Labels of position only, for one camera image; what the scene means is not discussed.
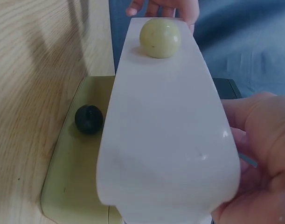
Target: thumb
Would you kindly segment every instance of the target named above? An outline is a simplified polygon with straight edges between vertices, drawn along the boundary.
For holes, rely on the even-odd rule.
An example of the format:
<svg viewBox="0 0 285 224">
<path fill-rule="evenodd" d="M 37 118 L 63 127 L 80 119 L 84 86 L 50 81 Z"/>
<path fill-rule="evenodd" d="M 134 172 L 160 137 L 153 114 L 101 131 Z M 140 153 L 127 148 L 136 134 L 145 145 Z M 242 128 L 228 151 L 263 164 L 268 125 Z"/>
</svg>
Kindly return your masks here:
<svg viewBox="0 0 285 224">
<path fill-rule="evenodd" d="M 181 18 L 187 23 L 191 32 L 194 32 L 194 24 L 199 16 L 198 0 L 182 1 L 179 8 Z"/>
</svg>

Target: blue fabric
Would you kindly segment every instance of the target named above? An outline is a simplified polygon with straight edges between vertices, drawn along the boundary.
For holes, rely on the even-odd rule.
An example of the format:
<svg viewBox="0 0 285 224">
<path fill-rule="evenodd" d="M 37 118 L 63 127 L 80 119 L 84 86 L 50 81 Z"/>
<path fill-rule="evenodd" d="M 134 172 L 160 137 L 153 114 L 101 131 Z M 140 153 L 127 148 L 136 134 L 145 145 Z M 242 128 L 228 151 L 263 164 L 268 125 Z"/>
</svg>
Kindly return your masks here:
<svg viewBox="0 0 285 224">
<path fill-rule="evenodd" d="M 130 18 L 130 0 L 110 0 L 117 68 Z M 195 40 L 212 77 L 233 79 L 243 97 L 285 94 L 285 0 L 199 0 Z M 142 16 L 145 8 L 138 14 Z"/>
</svg>

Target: wood grain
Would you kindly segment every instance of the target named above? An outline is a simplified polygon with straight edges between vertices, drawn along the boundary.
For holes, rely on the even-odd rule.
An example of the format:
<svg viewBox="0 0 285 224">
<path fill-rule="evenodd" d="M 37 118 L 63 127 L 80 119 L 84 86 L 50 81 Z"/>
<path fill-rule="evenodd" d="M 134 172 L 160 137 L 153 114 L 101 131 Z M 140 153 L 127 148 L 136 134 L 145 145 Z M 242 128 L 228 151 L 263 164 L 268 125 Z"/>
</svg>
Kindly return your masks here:
<svg viewBox="0 0 285 224">
<path fill-rule="evenodd" d="M 42 184 L 83 77 L 113 75 L 107 0 L 0 0 L 0 224 L 51 224 Z"/>
</svg>

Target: beige plastic tray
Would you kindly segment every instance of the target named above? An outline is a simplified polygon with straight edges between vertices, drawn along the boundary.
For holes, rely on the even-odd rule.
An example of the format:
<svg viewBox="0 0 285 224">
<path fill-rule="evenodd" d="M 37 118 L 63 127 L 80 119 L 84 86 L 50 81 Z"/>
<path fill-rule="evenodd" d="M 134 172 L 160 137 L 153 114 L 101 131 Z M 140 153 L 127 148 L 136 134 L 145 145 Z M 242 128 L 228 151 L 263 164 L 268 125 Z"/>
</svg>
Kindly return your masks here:
<svg viewBox="0 0 285 224">
<path fill-rule="evenodd" d="M 45 216 L 59 224 L 121 224 L 114 207 L 100 203 L 96 191 L 96 162 L 102 133 L 85 136 L 74 124 L 76 110 L 97 106 L 106 115 L 114 76 L 87 77 L 71 104 L 42 190 Z"/>
</svg>

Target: fingernail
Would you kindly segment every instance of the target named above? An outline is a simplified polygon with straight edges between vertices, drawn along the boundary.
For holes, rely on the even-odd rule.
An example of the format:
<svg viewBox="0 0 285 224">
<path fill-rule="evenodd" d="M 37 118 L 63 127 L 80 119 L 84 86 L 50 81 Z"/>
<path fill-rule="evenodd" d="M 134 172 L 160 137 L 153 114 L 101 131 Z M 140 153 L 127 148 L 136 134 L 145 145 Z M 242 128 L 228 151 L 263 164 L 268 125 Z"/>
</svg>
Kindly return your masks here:
<svg viewBox="0 0 285 224">
<path fill-rule="evenodd" d="M 194 33 L 194 24 L 189 25 L 189 29 L 190 29 L 191 33 L 193 34 Z"/>
<path fill-rule="evenodd" d="M 137 14 L 137 9 L 135 9 L 135 8 L 129 8 L 129 9 L 128 9 L 128 14 L 129 14 L 129 16 L 134 16 L 134 15 L 136 15 L 136 14 Z"/>
<path fill-rule="evenodd" d="M 250 164 L 244 160 L 240 160 L 240 164 L 241 164 L 241 174 L 243 174 L 248 170 Z"/>
</svg>

